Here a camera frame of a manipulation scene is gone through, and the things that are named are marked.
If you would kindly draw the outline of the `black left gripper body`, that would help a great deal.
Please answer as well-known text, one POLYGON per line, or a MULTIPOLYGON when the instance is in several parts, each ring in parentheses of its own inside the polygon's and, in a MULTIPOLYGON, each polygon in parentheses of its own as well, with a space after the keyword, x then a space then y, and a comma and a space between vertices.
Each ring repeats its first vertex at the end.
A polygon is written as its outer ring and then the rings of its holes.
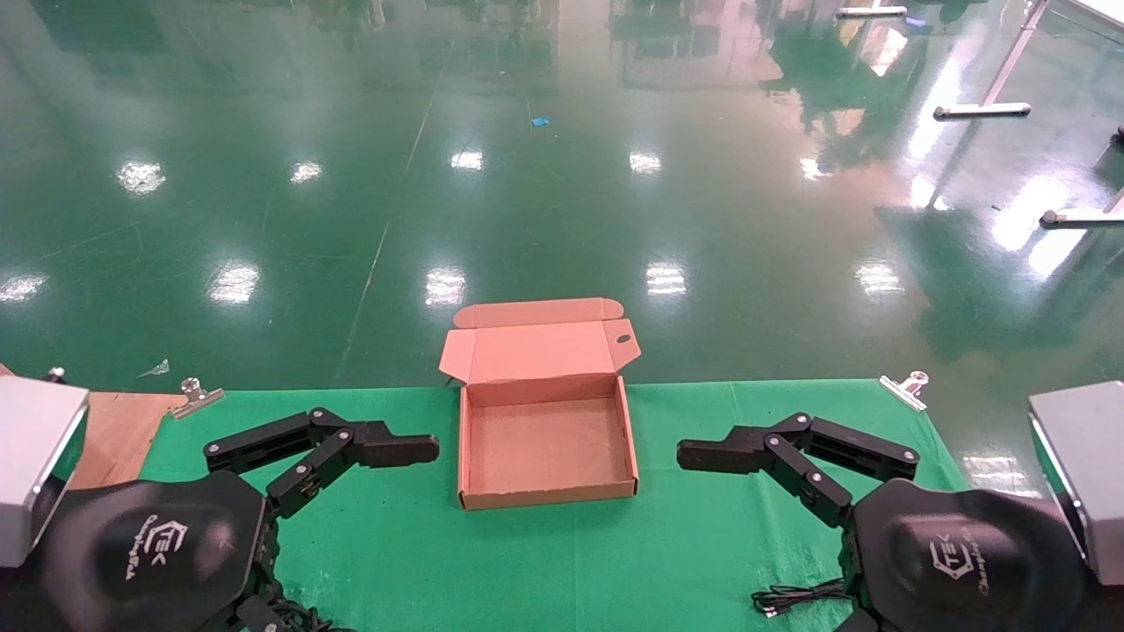
POLYGON ((80 491, 35 549, 35 628, 241 631, 241 601, 273 607, 269 529, 264 496, 229 472, 80 491))

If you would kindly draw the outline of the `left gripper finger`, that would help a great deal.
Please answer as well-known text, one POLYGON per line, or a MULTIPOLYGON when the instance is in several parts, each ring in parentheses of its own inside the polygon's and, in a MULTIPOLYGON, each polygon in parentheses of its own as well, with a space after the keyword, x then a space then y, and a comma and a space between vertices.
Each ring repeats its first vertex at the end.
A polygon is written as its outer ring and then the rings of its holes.
POLYGON ((386 469, 433 463, 439 441, 432 434, 396 435, 386 421, 342 419, 317 407, 214 440, 203 455, 210 472, 235 475, 297 457, 265 493, 270 517, 290 520, 354 464, 386 469))
POLYGON ((250 597, 241 601, 235 610, 235 616, 241 628, 254 632, 280 632, 285 631, 285 621, 282 620, 277 610, 270 606, 269 601, 261 597, 250 597))

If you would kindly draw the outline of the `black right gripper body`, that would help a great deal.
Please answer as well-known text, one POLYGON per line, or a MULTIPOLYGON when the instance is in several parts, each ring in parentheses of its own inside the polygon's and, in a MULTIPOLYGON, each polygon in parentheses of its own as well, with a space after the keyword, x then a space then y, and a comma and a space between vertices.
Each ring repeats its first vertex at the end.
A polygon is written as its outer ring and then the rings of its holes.
POLYGON ((1099 628, 1099 583, 1067 521, 1007 493, 879 485, 847 523, 847 592, 874 631, 1099 628))

